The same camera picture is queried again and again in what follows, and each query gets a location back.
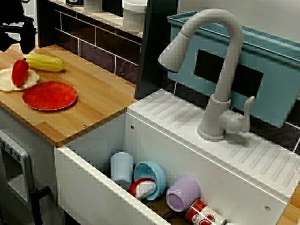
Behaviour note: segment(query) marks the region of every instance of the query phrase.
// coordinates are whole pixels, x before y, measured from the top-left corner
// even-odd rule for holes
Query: white faucet
[[[198,127],[198,134],[202,138],[211,142],[219,142],[224,139],[224,131],[237,134],[250,130],[250,109],[255,100],[252,96],[245,102],[244,116],[229,110],[229,95],[243,46],[243,29],[237,18],[225,10],[216,8],[206,9],[193,15],[161,53],[158,62],[166,70],[177,73],[183,63],[191,37],[196,30],[208,23],[223,25],[230,37],[215,93],[211,95],[203,120]]]

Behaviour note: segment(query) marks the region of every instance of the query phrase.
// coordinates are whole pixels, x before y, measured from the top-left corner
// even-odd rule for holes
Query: blue cup
[[[111,157],[111,180],[128,190],[131,186],[133,157],[126,152],[119,152]]]
[[[151,178],[156,183],[156,189],[155,191],[146,197],[147,200],[154,200],[157,197],[160,197],[163,192],[165,191],[166,187],[166,179],[165,179],[165,173],[163,169],[155,162],[147,161],[147,162],[141,162],[136,165],[135,171],[134,171],[134,179],[135,181],[141,179],[141,178]]]

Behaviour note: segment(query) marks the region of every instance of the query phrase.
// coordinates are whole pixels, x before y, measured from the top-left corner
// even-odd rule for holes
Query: blue dish rack
[[[183,24],[197,11],[167,17],[171,24],[171,41]],[[239,64],[263,73],[251,115],[278,128],[282,127],[300,91],[300,44],[242,26],[244,45]],[[210,96],[216,84],[194,74],[198,50],[224,58],[229,44],[225,27],[207,24],[191,38],[187,54],[178,73],[168,78]],[[243,111],[248,97],[231,92],[232,106]]]

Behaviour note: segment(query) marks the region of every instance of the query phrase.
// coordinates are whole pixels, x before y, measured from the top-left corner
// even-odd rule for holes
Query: blue bowl
[[[136,165],[135,171],[134,171],[134,179],[135,181],[141,179],[141,178],[151,178],[156,183],[156,189],[155,191],[146,197],[147,200],[154,200],[157,197],[160,197],[163,192],[165,191],[166,187],[166,179],[165,179],[165,173],[163,169],[155,162],[147,161],[147,162],[141,162]]]

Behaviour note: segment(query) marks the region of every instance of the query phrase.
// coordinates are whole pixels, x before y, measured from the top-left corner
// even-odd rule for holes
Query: corn cob
[[[59,58],[36,53],[29,53],[25,58],[26,62],[32,68],[52,72],[59,72],[64,68],[64,62]]]

